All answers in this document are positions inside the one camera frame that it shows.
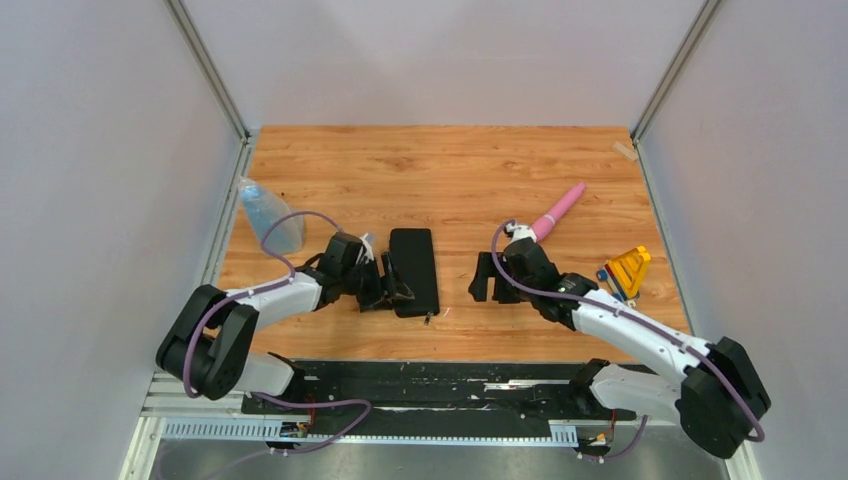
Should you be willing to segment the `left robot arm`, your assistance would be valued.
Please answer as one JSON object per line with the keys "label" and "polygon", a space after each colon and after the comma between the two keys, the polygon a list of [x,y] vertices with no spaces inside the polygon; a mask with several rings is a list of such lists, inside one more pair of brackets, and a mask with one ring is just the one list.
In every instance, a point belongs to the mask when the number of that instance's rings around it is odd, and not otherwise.
{"label": "left robot arm", "polygon": [[289,317],[318,311],[343,296],[360,310],[390,309],[415,298],[388,252],[376,256],[371,238],[337,232],[324,252],[285,277],[242,289],[197,287],[155,354],[185,393],[218,400],[231,391],[267,394],[283,413],[298,411],[306,386],[282,356],[252,352],[257,331]]}

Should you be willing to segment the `black zippered tool case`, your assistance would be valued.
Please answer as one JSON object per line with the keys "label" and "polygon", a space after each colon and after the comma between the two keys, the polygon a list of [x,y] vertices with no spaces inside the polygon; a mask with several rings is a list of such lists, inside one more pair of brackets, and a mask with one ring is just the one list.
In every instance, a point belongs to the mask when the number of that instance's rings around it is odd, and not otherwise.
{"label": "black zippered tool case", "polygon": [[389,252],[402,281],[414,295],[398,303],[399,318],[427,317],[440,312],[433,237],[427,228],[396,228],[390,232]]}

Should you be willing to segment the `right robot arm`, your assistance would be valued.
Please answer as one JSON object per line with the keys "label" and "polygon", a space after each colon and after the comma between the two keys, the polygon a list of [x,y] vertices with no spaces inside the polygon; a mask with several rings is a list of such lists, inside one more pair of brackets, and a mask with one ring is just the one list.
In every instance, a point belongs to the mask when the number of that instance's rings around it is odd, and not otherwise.
{"label": "right robot arm", "polygon": [[561,273],[529,238],[477,256],[468,288],[477,302],[529,303],[545,320],[600,339],[639,360],[646,372],[594,360],[571,403],[584,417],[605,409],[679,425],[707,453],[731,458],[761,443],[772,402],[747,352],[723,337],[711,342],[668,327],[616,299],[594,280]]}

